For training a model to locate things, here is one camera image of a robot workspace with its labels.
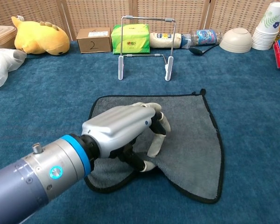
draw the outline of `bottle label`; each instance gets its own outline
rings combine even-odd
[[[217,42],[217,35],[214,30],[203,29],[198,30],[198,45],[214,44]]]
[[[171,34],[157,34],[157,38],[171,39]]]

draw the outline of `blue carpet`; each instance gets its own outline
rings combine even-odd
[[[80,181],[27,224],[280,223],[280,70],[273,50],[233,54],[216,47],[204,56],[175,50],[174,58],[166,82],[162,58],[125,59],[119,81],[117,55],[82,55],[75,42],[66,55],[29,55],[0,88],[0,168],[35,142],[80,134],[98,97],[205,88],[225,153],[219,202],[190,200],[155,170],[106,195]]]

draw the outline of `green tissue box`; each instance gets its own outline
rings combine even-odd
[[[121,25],[115,25],[111,34],[114,54],[120,54],[120,37]],[[122,53],[150,53],[148,24],[123,25]]]

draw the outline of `plastic bottle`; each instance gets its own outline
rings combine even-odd
[[[201,29],[182,34],[181,48],[188,49],[194,46],[203,46],[220,43],[223,37],[221,31],[213,29]]]
[[[174,37],[174,48],[189,49],[194,46],[203,46],[220,43],[223,34],[213,29],[202,29],[191,31],[189,34],[176,33]],[[151,48],[171,48],[172,34],[150,33]]]

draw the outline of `white plastic bag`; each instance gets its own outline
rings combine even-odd
[[[27,54],[15,49],[0,49],[0,87],[6,82],[8,73],[17,70],[25,61]]]

